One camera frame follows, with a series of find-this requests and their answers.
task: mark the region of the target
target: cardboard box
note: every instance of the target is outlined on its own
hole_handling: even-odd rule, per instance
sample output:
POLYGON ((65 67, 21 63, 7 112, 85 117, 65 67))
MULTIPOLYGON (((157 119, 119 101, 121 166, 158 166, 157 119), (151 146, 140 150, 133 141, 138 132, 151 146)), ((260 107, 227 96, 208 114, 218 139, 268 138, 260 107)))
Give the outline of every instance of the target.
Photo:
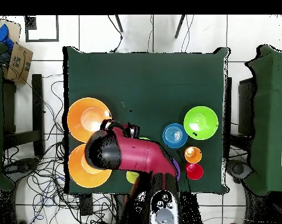
POLYGON ((2 67, 6 80, 26 84, 33 52, 14 43, 9 68, 2 67))
POLYGON ((3 24, 7 25, 8 37, 14 43, 9 68, 2 67, 3 76, 6 80, 26 84, 33 52, 17 43, 20 37, 19 24, 0 19, 0 27, 3 24))

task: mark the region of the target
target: metal pole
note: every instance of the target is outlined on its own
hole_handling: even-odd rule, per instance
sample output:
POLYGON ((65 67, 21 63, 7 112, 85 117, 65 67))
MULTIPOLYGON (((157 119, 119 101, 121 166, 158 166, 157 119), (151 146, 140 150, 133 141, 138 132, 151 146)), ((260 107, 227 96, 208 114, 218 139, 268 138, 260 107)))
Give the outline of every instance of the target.
POLYGON ((154 15, 153 15, 153 52, 154 52, 154 15))
POLYGON ((117 24, 118 24, 118 27, 119 27, 119 31, 122 33, 124 30, 122 29, 119 16, 118 16, 118 15, 115 15, 115 18, 116 18, 116 21, 117 21, 117 24))
POLYGON ((175 34, 175 38, 176 39, 177 39, 177 37, 179 35, 179 31, 181 30, 181 25, 184 22, 184 19, 185 19, 185 15, 181 15, 181 19, 180 19, 180 21, 178 23, 178 27, 177 27, 176 34, 175 34))

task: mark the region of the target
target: purple cup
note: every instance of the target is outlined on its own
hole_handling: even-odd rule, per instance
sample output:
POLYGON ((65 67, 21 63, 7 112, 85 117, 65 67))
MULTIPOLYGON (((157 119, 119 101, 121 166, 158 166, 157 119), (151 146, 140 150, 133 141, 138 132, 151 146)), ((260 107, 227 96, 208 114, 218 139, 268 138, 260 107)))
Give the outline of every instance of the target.
POLYGON ((174 159, 173 159, 173 163, 174 163, 174 166, 175 166, 175 167, 176 167, 176 169, 177 169, 177 176, 176 176, 176 180, 177 180, 177 182, 178 182, 179 177, 180 177, 180 175, 181 175, 181 170, 179 169, 179 166, 178 166, 178 163, 177 163, 177 161, 176 161, 176 160, 174 160, 174 159))

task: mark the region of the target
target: green bowl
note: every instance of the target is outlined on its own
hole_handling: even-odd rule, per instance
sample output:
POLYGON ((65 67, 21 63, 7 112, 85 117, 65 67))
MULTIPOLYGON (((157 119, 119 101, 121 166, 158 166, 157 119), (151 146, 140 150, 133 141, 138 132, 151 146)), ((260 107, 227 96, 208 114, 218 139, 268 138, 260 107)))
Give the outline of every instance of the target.
POLYGON ((191 138, 205 140, 216 133, 218 117, 209 107, 194 107, 185 115, 184 128, 191 138))

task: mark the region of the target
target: orange bowl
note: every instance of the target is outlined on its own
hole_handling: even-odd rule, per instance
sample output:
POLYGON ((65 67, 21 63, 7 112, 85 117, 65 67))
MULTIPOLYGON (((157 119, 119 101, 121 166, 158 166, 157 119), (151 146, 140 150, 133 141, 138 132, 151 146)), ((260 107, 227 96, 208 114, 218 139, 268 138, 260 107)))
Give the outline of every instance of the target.
POLYGON ((189 163, 200 162, 202 158, 201 150, 197 147, 187 147, 185 149, 185 159, 189 163))
POLYGON ((78 141, 87 142, 100 129, 102 121, 110 118, 111 113, 103 102, 95 98, 82 98, 69 108, 69 132, 78 141))
POLYGON ((69 155, 69 175, 79 186, 94 188, 104 184, 112 170, 94 169, 88 165, 85 159, 84 150, 86 144, 76 147, 69 155))

